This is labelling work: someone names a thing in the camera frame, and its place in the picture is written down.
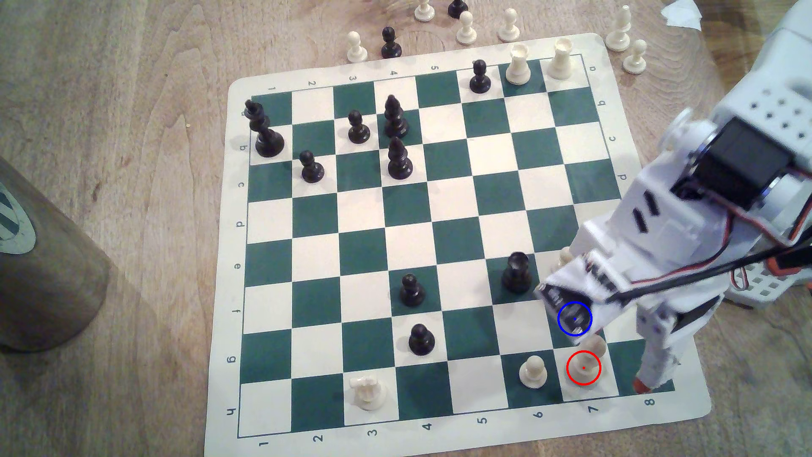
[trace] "white chess piece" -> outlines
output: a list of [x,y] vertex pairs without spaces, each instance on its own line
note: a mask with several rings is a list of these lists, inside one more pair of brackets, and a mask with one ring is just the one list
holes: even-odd
[[463,11],[460,14],[460,23],[462,28],[457,30],[457,41],[461,45],[470,45],[477,40],[477,31],[473,29],[473,15],[471,11]]
[[530,66],[527,64],[527,56],[530,48],[521,43],[513,45],[510,51],[510,65],[505,70],[505,79],[513,85],[523,85],[530,81]]
[[623,5],[615,16],[615,29],[609,32],[606,37],[606,44],[609,50],[623,52],[628,49],[628,32],[632,28],[632,12],[628,5]]
[[505,42],[518,40],[520,32],[516,26],[516,10],[508,8],[503,13],[503,18],[505,19],[505,23],[497,32],[499,39]]
[[648,45],[643,40],[637,40],[632,45],[631,55],[623,59],[623,69],[633,75],[639,75],[646,70],[646,60],[643,54],[646,53]]
[[420,6],[414,10],[414,19],[421,22],[429,22],[434,18],[434,7],[429,4],[429,0],[420,0]]
[[383,406],[387,399],[387,388],[375,376],[362,376],[350,380],[350,387],[356,391],[356,404],[363,410],[374,411]]
[[352,63],[364,62],[366,60],[366,48],[361,46],[361,36],[358,32],[352,31],[347,34],[347,43],[350,49],[347,51],[347,60]]
[[547,369],[544,360],[537,355],[531,355],[519,368],[519,381],[530,389],[538,389],[547,382]]
[[572,52],[572,41],[559,38],[555,41],[555,56],[547,67],[547,75],[556,80],[565,80],[572,75],[572,63],[569,55]]

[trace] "chessboard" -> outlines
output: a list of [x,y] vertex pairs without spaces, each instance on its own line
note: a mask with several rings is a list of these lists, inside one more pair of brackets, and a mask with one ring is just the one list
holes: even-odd
[[[599,334],[608,350],[590,385],[565,369],[577,348],[533,297],[500,277],[529,256],[533,287],[579,224],[611,211],[641,165],[603,40],[572,41],[574,72],[545,73],[555,38],[529,47],[527,84],[505,79],[513,44],[254,76],[227,106],[209,367],[207,455],[416,455],[662,424],[704,416],[711,401],[691,343],[673,380],[632,383],[644,341],[626,313]],[[483,59],[490,90],[469,88]],[[387,172],[384,102],[409,131],[413,171]],[[255,151],[245,102],[283,136]],[[369,127],[348,140],[348,113]],[[299,153],[324,168],[302,179]],[[425,300],[406,307],[411,273]],[[418,356],[410,329],[435,347]],[[541,389],[518,372],[538,355]],[[375,376],[374,411],[349,381]]]

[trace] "wood grain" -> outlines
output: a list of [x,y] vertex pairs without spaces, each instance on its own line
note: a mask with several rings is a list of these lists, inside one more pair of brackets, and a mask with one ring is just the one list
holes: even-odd
[[[372,56],[387,24],[405,54],[456,49],[443,3],[428,24],[413,5],[373,0],[0,3],[0,154],[116,265],[81,335],[0,355],[0,455],[202,453],[229,84],[344,63],[351,29]],[[475,46],[497,42],[508,6],[534,39],[604,34],[611,4],[470,0]],[[629,4],[648,70],[612,62],[651,159],[671,119],[708,112],[724,85],[700,33],[665,27],[661,2]],[[705,418],[445,455],[808,455],[809,305],[799,289],[766,311],[717,312],[698,336],[714,403]]]

